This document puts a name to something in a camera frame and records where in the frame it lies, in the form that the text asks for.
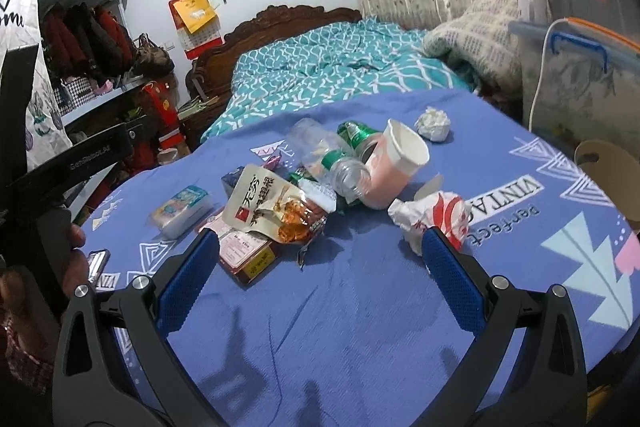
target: white cable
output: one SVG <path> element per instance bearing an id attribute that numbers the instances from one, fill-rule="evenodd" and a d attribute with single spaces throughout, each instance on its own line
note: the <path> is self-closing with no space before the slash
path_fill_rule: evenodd
<path id="1" fill-rule="evenodd" d="M 538 86 L 536 87 L 536 93 L 533 95 L 533 101 L 531 102 L 531 109 L 529 110 L 529 132 L 531 131 L 532 124 L 533 124 L 533 110 L 536 107 L 536 102 L 538 102 L 538 95 L 540 94 L 540 86 L 542 86 L 542 75 L 545 72 L 545 55 L 546 55 L 546 46 L 548 45 L 548 39 L 549 39 L 549 36 L 551 35 L 551 32 L 553 31 L 553 28 L 562 22 L 568 23 L 569 20 L 567 18 L 562 18 L 554 21 L 549 25 L 549 28 L 546 30 L 545 40 L 542 43 L 542 57 L 540 59 L 540 77 L 538 78 Z"/>

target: crumpled paper wrapper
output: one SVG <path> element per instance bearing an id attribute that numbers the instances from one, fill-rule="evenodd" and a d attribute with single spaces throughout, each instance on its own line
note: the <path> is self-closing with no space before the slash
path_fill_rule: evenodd
<path id="1" fill-rule="evenodd" d="M 432 142 L 444 142 L 449 136 L 451 121 L 442 110 L 428 107 L 415 122 L 415 129 L 420 136 Z"/>
<path id="2" fill-rule="evenodd" d="M 412 202 L 395 200 L 389 217 L 402 229 L 411 249 L 422 256 L 422 234 L 438 227 L 453 247 L 460 251 L 469 229 L 471 205 L 453 192 L 437 191 Z"/>

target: teal duvet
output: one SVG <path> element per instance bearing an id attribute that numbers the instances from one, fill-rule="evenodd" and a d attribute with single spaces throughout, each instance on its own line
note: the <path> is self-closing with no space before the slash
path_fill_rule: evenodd
<path id="1" fill-rule="evenodd" d="M 364 19 L 337 22 L 243 54 L 233 96 L 202 141 L 335 100 L 384 92 L 469 86 L 437 59 L 420 53 L 426 32 Z"/>

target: green can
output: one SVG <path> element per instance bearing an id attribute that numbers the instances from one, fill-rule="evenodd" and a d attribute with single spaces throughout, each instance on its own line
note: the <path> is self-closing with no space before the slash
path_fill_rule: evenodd
<path id="1" fill-rule="evenodd" d="M 338 126 L 338 134 L 353 148 L 356 157 L 363 163 L 369 159 L 382 136 L 382 132 L 355 120 L 341 123 Z"/>

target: nightstand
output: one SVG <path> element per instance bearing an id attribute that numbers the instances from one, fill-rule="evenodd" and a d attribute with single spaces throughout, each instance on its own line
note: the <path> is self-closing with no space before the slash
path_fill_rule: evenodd
<path id="1" fill-rule="evenodd" d="M 182 133 L 184 134 L 187 145 L 191 152 L 200 146 L 200 137 L 202 133 L 209 129 L 209 126 L 224 113 L 226 105 L 231 99 L 231 91 L 223 92 L 218 95 L 218 101 L 205 107 L 202 111 L 197 112 L 180 122 Z"/>

